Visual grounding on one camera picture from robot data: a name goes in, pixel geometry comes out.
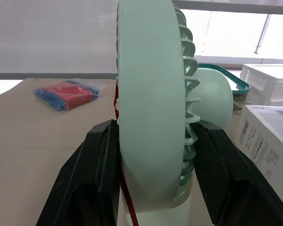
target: white box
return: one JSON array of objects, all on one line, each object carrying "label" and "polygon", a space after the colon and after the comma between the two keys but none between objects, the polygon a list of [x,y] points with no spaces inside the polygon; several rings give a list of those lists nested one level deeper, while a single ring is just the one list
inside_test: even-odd
[{"label": "white box", "polygon": [[283,107],[245,106],[234,142],[283,201]]},{"label": "white box", "polygon": [[243,65],[251,105],[283,106],[283,65]]}]

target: window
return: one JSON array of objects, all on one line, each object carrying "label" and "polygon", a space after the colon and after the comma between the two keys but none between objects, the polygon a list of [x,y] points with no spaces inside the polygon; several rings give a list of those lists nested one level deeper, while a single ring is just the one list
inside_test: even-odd
[{"label": "window", "polygon": [[283,58],[283,15],[271,16],[259,53]]},{"label": "window", "polygon": [[182,11],[196,55],[283,59],[283,15],[269,15],[266,21],[267,14]]}]

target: red wire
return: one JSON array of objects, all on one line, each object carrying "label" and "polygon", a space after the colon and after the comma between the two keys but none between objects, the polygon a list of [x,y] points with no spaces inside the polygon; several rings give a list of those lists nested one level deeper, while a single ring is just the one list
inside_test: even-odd
[{"label": "red wire", "polygon": [[[113,103],[116,118],[118,118],[118,110],[116,109],[117,99],[118,99],[118,86],[116,85],[115,97],[114,97],[114,103]],[[128,186],[127,186],[127,183],[126,183],[122,162],[120,162],[120,171],[121,171],[121,178],[120,178],[121,187],[122,187],[122,190],[123,190],[123,193],[124,193],[124,197],[125,197],[125,200],[126,200],[126,203],[127,203],[127,207],[128,207],[128,210],[129,210],[129,213],[130,213],[130,216],[131,216],[133,226],[139,226],[138,221],[137,221],[137,217],[136,217],[136,213],[135,213],[135,209],[134,209],[134,206],[133,206],[133,202],[132,202],[132,199],[131,199],[131,196],[130,196],[130,193],[129,193],[129,189],[128,189]]]},{"label": "red wire", "polygon": [[132,202],[132,199],[131,199],[131,196],[130,196],[130,193],[129,193],[129,189],[128,189],[128,186],[127,186],[127,183],[126,183],[126,180],[125,180],[125,175],[124,175],[122,163],[120,163],[120,168],[121,168],[121,187],[122,187],[124,197],[125,197],[125,200],[126,200],[126,203],[127,203],[127,207],[128,207],[128,210],[129,210],[129,213],[130,213],[130,216],[131,216],[131,220],[132,220],[133,226],[139,226],[138,221],[137,221],[137,217],[136,217],[136,214],[135,214],[133,202]]}]

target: beige table surface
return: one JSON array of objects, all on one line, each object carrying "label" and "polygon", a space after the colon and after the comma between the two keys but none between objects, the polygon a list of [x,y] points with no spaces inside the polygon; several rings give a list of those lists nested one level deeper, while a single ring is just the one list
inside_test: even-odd
[{"label": "beige table surface", "polygon": [[[115,118],[113,80],[92,80],[108,87],[95,101],[68,112],[33,98],[34,89],[59,81],[26,79],[0,95],[0,226],[35,225],[60,168],[86,133]],[[190,220],[191,226],[212,225],[196,178]],[[122,202],[117,225],[126,225]]]}]

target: cardboard box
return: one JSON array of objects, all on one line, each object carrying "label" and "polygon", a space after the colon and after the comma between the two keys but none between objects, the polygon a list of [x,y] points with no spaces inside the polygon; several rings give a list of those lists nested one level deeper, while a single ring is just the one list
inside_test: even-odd
[{"label": "cardboard box", "polygon": [[245,106],[234,142],[283,201],[283,107]]}]

